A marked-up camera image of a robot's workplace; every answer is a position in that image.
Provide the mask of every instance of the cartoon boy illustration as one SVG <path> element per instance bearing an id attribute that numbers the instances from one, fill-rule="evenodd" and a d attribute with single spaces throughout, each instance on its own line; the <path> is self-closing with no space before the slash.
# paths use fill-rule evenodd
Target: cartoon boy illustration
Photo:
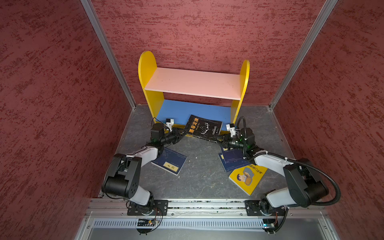
<path id="1" fill-rule="evenodd" d="M 252 170 L 250 168 L 245 168 L 244 171 L 243 171 L 243 174 L 244 175 L 240 175 L 238 174 L 237 175 L 237 180 L 241 181 L 241 182 L 244 182 L 245 185 L 249 186 L 251 185 L 252 183 L 252 178 L 254 176 Z"/>

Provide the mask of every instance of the shelf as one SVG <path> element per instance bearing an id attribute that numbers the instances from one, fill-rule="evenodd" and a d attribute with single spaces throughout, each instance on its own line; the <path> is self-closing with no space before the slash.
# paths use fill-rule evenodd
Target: shelf
<path id="1" fill-rule="evenodd" d="M 164 100 L 157 115 L 159 121 L 165 122 L 167 118 L 173 118 L 175 124 L 186 125 L 191 115 L 209 120 L 223 122 L 222 131 L 226 131 L 225 125 L 231 123 L 231 108 L 213 106 L 199 103 L 187 103 L 173 100 Z"/>
<path id="2" fill-rule="evenodd" d="M 157 68 L 145 90 L 211 98 L 240 100 L 238 74 L 212 73 L 173 68 Z"/>

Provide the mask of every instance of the black mounting plate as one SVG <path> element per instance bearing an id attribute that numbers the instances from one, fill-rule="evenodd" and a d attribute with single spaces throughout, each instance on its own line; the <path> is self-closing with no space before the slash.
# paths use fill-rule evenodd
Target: black mounting plate
<path id="1" fill-rule="evenodd" d="M 263 217 L 265 217 L 265 215 L 263 215 L 262 212 L 260 211 L 259 202 L 260 202 L 259 200 L 246 200 L 246 201 L 244 201 L 245 210 L 247 211 L 247 216 L 263 216 Z M 276 209 L 276 212 L 277 212 L 278 216 L 284 216 L 284 214 L 285 214 L 284 209 L 281 207 Z"/>
<path id="2" fill-rule="evenodd" d="M 161 209 L 163 216 L 167 215 L 168 211 L 168 200 L 154 200 L 154 207 L 157 207 L 158 209 Z M 156 211 L 152 211 L 149 215 L 143 215 L 141 212 L 139 212 L 137 208 L 137 204 L 130 202 L 128 206 L 128 211 L 127 211 L 128 216 L 140 216 L 140 217 L 145 217 L 145 216 L 155 216 Z"/>

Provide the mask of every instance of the wallpaper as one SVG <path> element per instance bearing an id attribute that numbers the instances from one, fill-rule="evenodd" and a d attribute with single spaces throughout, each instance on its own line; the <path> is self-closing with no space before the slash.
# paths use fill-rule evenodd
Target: wallpaper
<path id="1" fill-rule="evenodd" d="M 141 53 L 149 50 L 159 67 L 198 71 L 240 74 L 243 61 L 248 59 L 251 71 L 244 103 L 268 105 L 324 0 L 92 3 L 137 103 L 146 103 L 137 65 Z M 231 103 L 180 94 L 164 96 L 195 103 Z"/>
<path id="2" fill-rule="evenodd" d="M 0 239 L 73 239 L 130 106 L 80 1 L 0 11 Z"/>
<path id="3" fill-rule="evenodd" d="M 384 2 L 339 0 L 275 112 L 296 158 L 341 188 L 341 239 L 383 239 Z"/>

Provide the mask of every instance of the pink shelf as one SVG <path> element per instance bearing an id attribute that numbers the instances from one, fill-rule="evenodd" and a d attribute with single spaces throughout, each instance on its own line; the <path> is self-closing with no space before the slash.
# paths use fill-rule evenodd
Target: pink shelf
<path id="1" fill-rule="evenodd" d="M 172 68 L 157 68 L 145 90 L 211 98 L 241 99 L 240 76 Z"/>

